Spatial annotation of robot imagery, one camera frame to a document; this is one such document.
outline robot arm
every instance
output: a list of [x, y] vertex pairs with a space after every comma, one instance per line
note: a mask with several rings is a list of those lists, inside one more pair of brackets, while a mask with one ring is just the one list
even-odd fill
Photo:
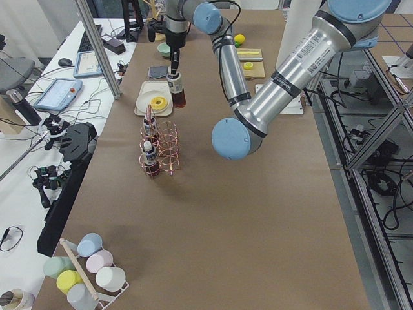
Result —
[[210, 35], [221, 64], [234, 117], [222, 119], [214, 127], [212, 143], [218, 154], [237, 160], [255, 152], [268, 134], [269, 123], [336, 53], [374, 46], [375, 31], [390, 3], [391, 0], [325, 1], [313, 17], [311, 31], [251, 98], [229, 21], [204, 0], [168, 0], [166, 42], [171, 46], [172, 69], [177, 70], [179, 49], [185, 45], [187, 21]]

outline white tray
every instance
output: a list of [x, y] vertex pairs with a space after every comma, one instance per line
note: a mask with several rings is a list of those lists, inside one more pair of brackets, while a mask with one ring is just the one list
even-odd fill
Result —
[[166, 81], [145, 81], [142, 83], [141, 90], [136, 99], [135, 114], [144, 116], [146, 108], [150, 104], [150, 100], [153, 97], [162, 96], [168, 101], [168, 105], [161, 111], [153, 110], [153, 115], [156, 116], [168, 116], [172, 113], [173, 104], [172, 96], [169, 92], [168, 82]]

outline blue tablet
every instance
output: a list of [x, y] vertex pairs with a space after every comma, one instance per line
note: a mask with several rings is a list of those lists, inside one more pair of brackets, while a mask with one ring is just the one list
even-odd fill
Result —
[[76, 98], [82, 85], [79, 79], [54, 79], [33, 107], [36, 110], [60, 112]]
[[77, 53], [73, 76], [77, 79], [101, 76], [102, 69], [94, 51]]

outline label on robot arm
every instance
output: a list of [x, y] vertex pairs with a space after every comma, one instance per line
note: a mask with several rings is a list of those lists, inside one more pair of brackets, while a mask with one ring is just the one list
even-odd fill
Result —
[[311, 76], [315, 76], [334, 56], [335, 52], [329, 42], [322, 37], [307, 34], [292, 54], [301, 63], [301, 68]]

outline green bowl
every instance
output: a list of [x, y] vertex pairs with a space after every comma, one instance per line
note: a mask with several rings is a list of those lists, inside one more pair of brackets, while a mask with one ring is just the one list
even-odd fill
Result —
[[157, 50], [163, 57], [169, 57], [170, 56], [170, 46], [166, 44], [166, 42], [163, 42], [157, 46]]

